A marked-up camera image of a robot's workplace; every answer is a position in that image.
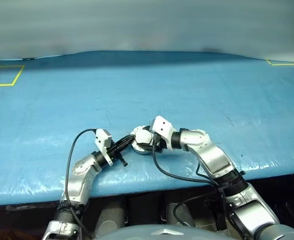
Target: black cable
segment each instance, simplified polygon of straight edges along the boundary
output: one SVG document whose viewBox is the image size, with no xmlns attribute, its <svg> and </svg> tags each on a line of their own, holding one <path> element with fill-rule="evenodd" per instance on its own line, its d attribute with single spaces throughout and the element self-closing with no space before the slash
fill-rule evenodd
<svg viewBox="0 0 294 240">
<path fill-rule="evenodd" d="M 217 191 L 216 189 L 214 191 L 211 191 L 211 192 L 208 192 L 208 193 L 205 193 L 205 194 L 202 194 L 202 195 L 198 195 L 198 196 L 194 196 L 194 197 L 191 197 L 191 198 L 188 198 L 184 201 L 181 201 L 180 203 L 178 203 L 172 210 L 172 213 L 173 213 L 173 216 L 177 219 L 178 222 L 180 222 L 181 225 L 183 226 L 188 226 L 185 222 L 183 222 L 178 216 L 177 216 L 177 209 L 183 205 L 183 204 L 186 204 L 190 201 L 193 201 L 193 200 L 196 200 L 196 199 L 202 199 L 202 198 L 206 198 L 206 197 L 209 197 L 211 195 L 214 195 L 216 194 Z"/>
<path fill-rule="evenodd" d="M 75 147 L 75 144 L 78 140 L 78 138 L 86 133 L 86 132 L 89 132 L 89 131 L 93 131 L 93 133 L 95 134 L 96 133 L 96 129 L 95 128 L 89 128 L 89 129 L 86 129 L 82 132 L 80 132 L 76 138 L 73 140 L 72 142 L 72 145 L 71 145 L 71 148 L 70 148 L 70 152 L 69 152 L 69 156 L 68 156 L 68 162 L 67 162 L 67 169 L 66 169 L 66 179 L 65 179 L 65 196 L 66 196 L 66 200 L 69 204 L 69 206 L 72 205 L 71 203 L 71 200 L 69 198 L 69 194 L 68 194 L 68 178 L 69 178 L 69 169 L 70 169 L 70 166 L 71 166 L 71 160 L 72 160 L 72 154 L 73 154 L 73 151 L 74 151 L 74 147 Z M 76 223 L 81 227 L 81 229 L 84 231 L 84 233 L 90 238 L 92 239 L 92 235 L 90 234 L 90 232 L 88 231 L 88 229 L 83 225 L 82 221 L 78 218 L 78 216 L 76 215 L 76 213 L 74 212 L 74 209 L 72 207 L 69 208 L 70 209 L 70 212 L 71 212 L 71 215 L 73 217 L 73 219 L 76 221 Z"/>
<path fill-rule="evenodd" d="M 188 182 L 204 183 L 204 184 L 214 185 L 213 181 L 208 176 L 205 176 L 205 178 L 208 179 L 208 180 L 202 180 L 202 179 L 194 179 L 194 178 L 189 178 L 189 177 L 184 177 L 184 176 L 178 176 L 178 175 L 175 175 L 175 174 L 172 174 L 170 172 L 165 171 L 164 169 L 161 168 L 161 166 L 159 166 L 159 164 L 157 162 L 156 153 L 155 153 L 155 146 L 154 145 L 152 146 L 152 158 L 153 158 L 153 162 L 155 163 L 158 170 L 161 171 L 163 174 L 169 176 L 169 177 L 172 177 L 174 179 L 183 180 L 183 181 L 188 181 Z"/>
</svg>

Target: wrinkled blue surface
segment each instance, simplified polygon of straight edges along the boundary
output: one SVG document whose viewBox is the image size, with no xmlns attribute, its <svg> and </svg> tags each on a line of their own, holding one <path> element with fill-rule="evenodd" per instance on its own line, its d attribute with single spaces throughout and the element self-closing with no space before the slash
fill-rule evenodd
<svg viewBox="0 0 294 240">
<path fill-rule="evenodd" d="M 226 54 L 86 52 L 1 62 L 25 65 L 0 87 L 0 205 L 59 200 L 74 137 L 105 128 L 117 140 L 156 115 L 203 129 L 247 179 L 294 173 L 294 66 Z M 6 81 L 4 72 L 0 81 Z M 97 148 L 88 133 L 73 162 Z M 160 173 L 150 155 L 127 150 L 97 177 L 92 195 L 199 186 Z M 168 171 L 194 177 L 187 152 L 158 155 Z"/>
</svg>

